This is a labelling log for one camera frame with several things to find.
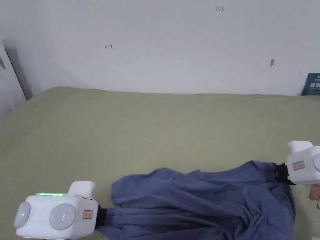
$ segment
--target sticker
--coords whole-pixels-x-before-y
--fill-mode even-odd
[[[304,161],[300,161],[297,163],[292,164],[293,170],[299,170],[304,168]]]
[[[83,211],[83,215],[82,215],[83,219],[92,219],[92,216],[93,216],[93,211],[90,211],[90,210]]]

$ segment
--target blue cloth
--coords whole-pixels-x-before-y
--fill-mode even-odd
[[[110,240],[293,239],[290,186],[276,164],[250,161],[225,172],[178,173],[160,168],[112,186],[106,226]]]

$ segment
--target red marking on wall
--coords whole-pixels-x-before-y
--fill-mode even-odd
[[[113,50],[113,48],[112,48],[112,44],[110,43],[110,45],[106,45],[106,47],[105,48],[108,48],[108,47],[111,47],[111,49]]]

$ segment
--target mattress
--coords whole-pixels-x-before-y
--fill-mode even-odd
[[[27,196],[67,192],[75,180],[94,181],[93,197],[112,207],[111,184],[125,175],[280,164],[292,140],[320,145],[319,106],[317,96],[49,89],[0,121],[1,238],[18,239],[13,221]],[[295,234],[320,236],[316,202],[303,186],[292,191]]]

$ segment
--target finger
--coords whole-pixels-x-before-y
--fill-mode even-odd
[[[314,192],[310,192],[309,199],[312,201],[320,201],[320,196]]]

